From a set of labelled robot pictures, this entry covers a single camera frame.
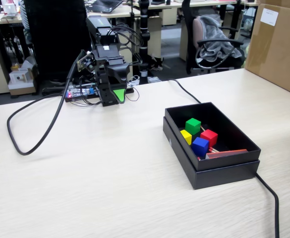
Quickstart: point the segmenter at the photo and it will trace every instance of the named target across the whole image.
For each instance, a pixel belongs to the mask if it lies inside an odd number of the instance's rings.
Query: black cable
[[[137,44],[132,39],[129,39],[132,44],[134,44],[135,46],[142,46],[144,44],[143,38],[135,30],[133,30],[132,28],[130,28],[129,26],[127,26],[126,24],[124,24],[122,22],[117,24],[116,26],[113,26],[107,32],[107,35],[110,35],[113,31],[116,33],[118,33],[118,32],[121,33],[121,32],[127,31],[130,34],[132,34],[139,41],[139,44]]]
[[[130,87],[132,87],[133,89],[136,90],[136,92],[138,93],[138,98],[137,98],[136,100],[131,100],[131,99],[129,99],[129,98],[127,97],[127,94],[125,95],[126,98],[127,98],[128,100],[132,101],[132,102],[136,102],[136,101],[138,101],[138,99],[139,99],[139,92],[138,92],[138,90],[137,90],[134,86],[132,86],[131,84],[128,84],[128,85],[129,85]]]
[[[275,237],[279,238],[279,199],[277,194],[265,183],[265,181],[256,173],[256,177],[259,181],[271,192],[275,198]]]
[[[85,104],[76,102],[76,103],[80,104],[80,105],[78,105],[78,104],[74,104],[74,102],[69,101],[69,103],[71,103],[71,104],[73,104],[75,106],[78,106],[78,107],[83,107],[83,108],[84,107],[94,106],[94,105],[99,105],[101,103],[101,101],[98,101],[97,103],[94,103],[94,104],[91,104],[91,105],[85,105]]]
[[[175,79],[169,79],[172,81],[177,82],[177,84],[182,88],[187,94],[189,94],[192,98],[194,98],[198,103],[201,103],[196,97],[194,97],[191,93],[186,91],[182,85]],[[268,191],[271,192],[271,194],[275,198],[275,238],[279,238],[279,199],[277,194],[265,183],[265,181],[259,176],[258,173],[256,173],[256,177],[259,179],[259,181],[268,189]]]
[[[67,88],[69,87],[70,79],[72,78],[72,76],[73,76],[73,74],[74,74],[74,71],[77,69],[77,64],[76,64],[76,62],[77,62],[80,58],[82,58],[82,57],[84,56],[84,54],[85,54],[85,52],[84,52],[84,51],[81,51],[81,53],[80,53],[79,56],[75,59],[75,61],[73,62],[72,66],[71,66],[71,69],[70,69],[70,71],[69,71],[69,73],[68,73],[68,75],[67,75],[67,77],[66,77],[65,88],[64,88],[64,92],[63,92],[63,94],[62,94],[62,98],[61,98],[61,100],[60,100],[60,103],[59,103],[58,109],[57,109],[56,114],[55,114],[54,118],[52,119],[52,121],[51,121],[51,123],[50,123],[48,129],[46,130],[45,134],[41,137],[41,139],[39,140],[39,142],[38,142],[38,143],[37,143],[37,144],[36,144],[36,145],[31,149],[31,150],[29,150],[28,152],[22,152],[22,151],[19,149],[19,147],[18,147],[18,145],[17,145],[17,143],[16,143],[16,141],[15,141],[13,135],[12,135],[11,129],[10,129],[10,120],[11,120],[11,119],[12,119],[12,118],[13,118],[13,117],[18,113],[18,112],[24,110],[25,108],[29,107],[30,105],[32,105],[32,104],[34,104],[34,103],[36,103],[36,102],[38,102],[38,101],[43,100],[44,98],[50,97],[50,96],[52,96],[52,95],[48,95],[48,96],[42,97],[42,98],[40,98],[40,99],[37,99],[37,100],[35,100],[35,101],[33,101],[33,102],[27,104],[26,106],[24,106],[24,107],[18,109],[17,111],[15,111],[15,112],[14,112],[14,113],[13,113],[13,114],[8,118],[8,120],[7,120],[7,129],[8,129],[8,133],[9,133],[10,139],[11,139],[11,141],[12,141],[12,143],[13,143],[15,149],[17,150],[17,152],[18,152],[19,154],[21,154],[21,155],[30,155],[32,152],[34,152],[36,149],[38,149],[38,147],[42,144],[42,142],[43,142],[43,141],[46,139],[46,137],[48,136],[49,132],[51,131],[52,127],[54,126],[54,124],[55,124],[55,122],[56,122],[56,120],[57,120],[57,118],[58,118],[58,116],[59,116],[59,113],[60,113],[60,111],[61,111],[61,108],[62,108],[62,105],[63,105],[63,101],[64,101],[64,99],[65,99],[66,91],[67,91]]]
[[[130,50],[131,53],[135,56],[135,58],[137,59],[137,61],[134,61],[134,62],[131,62],[129,63],[129,65],[139,65],[139,64],[142,64],[143,63],[143,60],[142,58],[140,57],[139,53],[137,53],[136,51],[134,51],[131,47],[128,47],[128,46],[125,46],[123,48],[120,48],[119,51],[122,51],[122,50]]]
[[[169,81],[171,80],[171,81],[175,81],[179,86],[180,86],[180,88],[184,91],[184,92],[186,92],[187,94],[189,94],[192,98],[194,98],[198,103],[201,103],[196,97],[194,97],[191,93],[189,93],[188,91],[186,91],[185,90],[185,88],[183,88],[183,86],[177,81],[177,80],[175,80],[175,79],[168,79]]]

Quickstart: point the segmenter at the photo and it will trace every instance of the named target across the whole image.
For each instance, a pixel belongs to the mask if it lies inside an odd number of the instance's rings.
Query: wooden block
[[[192,135],[187,132],[186,130],[180,131],[183,137],[185,138],[185,141],[188,142],[189,145],[192,143]]]
[[[195,135],[200,131],[201,122],[197,119],[191,118],[185,122],[185,130],[191,135]]]
[[[209,147],[214,146],[218,140],[218,135],[209,129],[202,132],[200,137],[209,141]]]
[[[191,146],[193,152],[197,156],[205,156],[206,152],[208,152],[209,148],[209,141],[202,139],[200,137],[196,137],[194,142],[192,143]]]

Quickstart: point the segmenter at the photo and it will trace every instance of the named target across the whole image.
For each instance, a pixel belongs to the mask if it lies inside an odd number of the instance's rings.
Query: cardboard box
[[[261,0],[245,68],[290,91],[290,0]]]

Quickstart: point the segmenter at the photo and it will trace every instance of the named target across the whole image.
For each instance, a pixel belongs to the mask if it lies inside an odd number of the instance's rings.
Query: power cord
[[[61,108],[62,108],[62,105],[63,105],[64,99],[65,99],[65,95],[66,95],[67,88],[69,87],[70,80],[71,80],[71,78],[73,77],[74,71],[77,69],[77,64],[76,64],[76,62],[77,62],[80,58],[82,58],[84,55],[85,55],[85,52],[82,50],[81,53],[79,54],[79,56],[78,56],[78,57],[75,59],[75,61],[73,62],[72,66],[71,66],[71,69],[70,69],[70,71],[69,71],[69,73],[68,73],[68,75],[67,75],[67,77],[66,77],[65,88],[64,88],[64,91],[63,91],[62,94],[51,94],[51,95],[48,95],[48,96],[42,97],[42,98],[40,98],[40,99],[37,99],[37,100],[35,100],[35,101],[33,101],[33,102],[27,104],[26,106],[24,106],[24,107],[18,109],[18,110],[15,111],[13,114],[11,114],[11,116],[8,118],[8,120],[7,120],[7,129],[8,129],[8,133],[9,133],[10,139],[11,139],[11,141],[12,141],[12,143],[13,143],[15,149],[17,150],[17,152],[18,152],[19,154],[24,155],[24,156],[25,156],[25,155],[30,155],[32,152],[34,152],[36,149],[38,149],[38,147],[42,144],[42,142],[44,142],[44,140],[45,140],[46,137],[48,136],[49,132],[51,131],[52,127],[54,126],[54,124],[55,124],[55,122],[56,122],[56,120],[57,120],[57,118],[58,118],[58,116],[59,116],[59,113],[60,113],[60,111],[61,111]],[[11,129],[10,129],[10,120],[11,120],[11,119],[12,119],[12,118],[13,118],[13,117],[18,113],[18,112],[24,110],[25,108],[31,106],[32,104],[34,104],[34,103],[36,103],[36,102],[39,102],[39,101],[41,101],[41,100],[43,100],[43,99],[45,99],[45,98],[51,97],[51,96],[62,96],[62,97],[61,97],[61,100],[60,100],[60,103],[59,103],[59,106],[58,106],[58,109],[57,109],[57,111],[56,111],[56,114],[55,114],[54,118],[52,119],[52,121],[51,121],[51,123],[50,123],[50,125],[49,125],[49,127],[48,127],[48,129],[47,129],[47,131],[46,131],[45,134],[42,136],[42,138],[39,140],[39,142],[38,142],[38,143],[37,143],[37,144],[36,144],[36,145],[31,149],[31,150],[29,150],[29,151],[27,151],[27,152],[22,152],[22,151],[19,149],[19,147],[18,147],[18,145],[17,145],[17,143],[16,143],[16,141],[15,141],[15,138],[14,138],[13,135],[12,135],[12,132],[11,132]]]
[[[191,93],[189,93],[188,91],[185,90],[185,88],[182,87],[182,85],[175,79],[169,79],[168,81],[175,81],[180,88],[186,92],[187,94],[189,94],[192,98],[194,98],[194,100],[196,100],[199,104],[201,103],[196,97],[194,97]],[[265,183],[265,181],[259,176],[258,173],[256,173],[256,177],[258,178],[258,180],[268,189],[268,191],[271,192],[271,194],[274,196],[275,198],[275,238],[279,238],[279,199],[277,194]]]

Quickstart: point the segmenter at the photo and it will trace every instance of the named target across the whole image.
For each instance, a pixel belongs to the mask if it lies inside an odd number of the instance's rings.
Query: box lid
[[[260,3],[290,8],[290,0],[258,0]]]

